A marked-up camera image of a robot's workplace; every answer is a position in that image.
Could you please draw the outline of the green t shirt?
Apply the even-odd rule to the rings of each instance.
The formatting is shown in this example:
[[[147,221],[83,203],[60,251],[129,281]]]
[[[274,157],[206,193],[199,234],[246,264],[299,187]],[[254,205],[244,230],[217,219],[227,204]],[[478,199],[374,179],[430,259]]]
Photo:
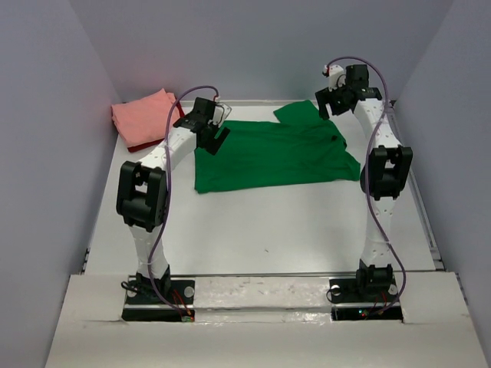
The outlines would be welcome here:
[[[360,179],[361,164],[331,120],[309,101],[274,111],[276,120],[227,120],[216,155],[197,149],[194,189],[199,194]]]

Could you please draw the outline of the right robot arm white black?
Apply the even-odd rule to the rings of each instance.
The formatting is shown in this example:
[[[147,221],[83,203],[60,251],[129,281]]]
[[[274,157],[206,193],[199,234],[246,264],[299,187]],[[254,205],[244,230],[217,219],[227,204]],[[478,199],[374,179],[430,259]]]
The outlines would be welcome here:
[[[328,64],[322,73],[328,86],[315,94],[320,117],[328,119],[350,111],[367,137],[360,176],[367,200],[364,249],[355,276],[332,279],[327,298],[333,304],[395,302],[394,266],[402,263],[389,234],[395,203],[409,176],[413,150],[394,135],[387,118],[387,101],[382,90],[370,85],[366,64]]]

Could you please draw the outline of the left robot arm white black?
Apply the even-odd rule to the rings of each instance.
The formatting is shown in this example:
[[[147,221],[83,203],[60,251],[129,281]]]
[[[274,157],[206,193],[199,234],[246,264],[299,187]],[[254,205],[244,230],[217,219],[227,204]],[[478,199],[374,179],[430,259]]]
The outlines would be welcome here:
[[[172,173],[198,148],[211,155],[218,153],[230,133],[222,125],[232,111],[218,97],[197,97],[192,110],[173,122],[176,107],[173,103],[170,108],[163,142],[144,158],[122,164],[116,201],[117,214],[133,236],[138,260],[135,280],[125,282],[124,287],[173,309],[177,306],[169,300],[170,265],[161,242],[170,212]]]

